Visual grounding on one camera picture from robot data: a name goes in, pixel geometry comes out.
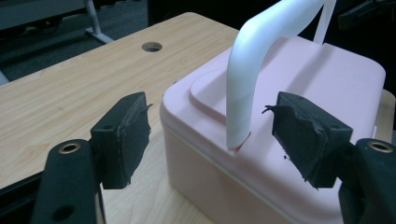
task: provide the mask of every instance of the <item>wooden table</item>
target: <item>wooden table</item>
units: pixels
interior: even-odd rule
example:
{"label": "wooden table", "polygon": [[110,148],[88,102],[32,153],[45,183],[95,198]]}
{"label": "wooden table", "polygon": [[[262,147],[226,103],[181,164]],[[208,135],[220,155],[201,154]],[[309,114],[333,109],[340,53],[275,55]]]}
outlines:
{"label": "wooden table", "polygon": [[[41,171],[55,145],[89,139],[122,96],[145,91],[153,104],[150,143],[132,184],[104,190],[107,222],[211,223],[168,183],[159,106],[169,86],[229,48],[236,34],[186,13],[0,87],[0,188]],[[142,50],[150,41],[163,48]],[[379,117],[387,124],[394,97],[385,94]],[[391,125],[379,129],[387,138]]]}

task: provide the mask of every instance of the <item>chair leg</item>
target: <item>chair leg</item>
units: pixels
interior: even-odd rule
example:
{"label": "chair leg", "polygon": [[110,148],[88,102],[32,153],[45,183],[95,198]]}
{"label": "chair leg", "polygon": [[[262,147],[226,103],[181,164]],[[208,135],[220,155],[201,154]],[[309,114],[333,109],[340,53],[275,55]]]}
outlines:
{"label": "chair leg", "polygon": [[9,82],[8,78],[0,70],[0,86],[6,84],[8,82]]}
{"label": "chair leg", "polygon": [[84,5],[85,8],[87,8],[88,16],[90,17],[92,25],[92,27],[88,28],[86,32],[105,44],[113,42],[114,40],[104,35],[100,29],[99,20],[96,16],[95,7],[93,6],[93,1],[84,0]]}

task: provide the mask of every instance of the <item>white handle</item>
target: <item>white handle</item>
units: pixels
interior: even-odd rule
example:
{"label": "white handle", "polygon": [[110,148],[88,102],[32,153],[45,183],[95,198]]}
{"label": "white handle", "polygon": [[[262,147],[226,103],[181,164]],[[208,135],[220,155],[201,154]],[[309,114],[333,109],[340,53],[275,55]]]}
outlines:
{"label": "white handle", "polygon": [[227,146],[248,138],[253,95],[262,61],[281,36],[299,34],[326,0],[283,0],[247,21],[235,39],[227,67]]}

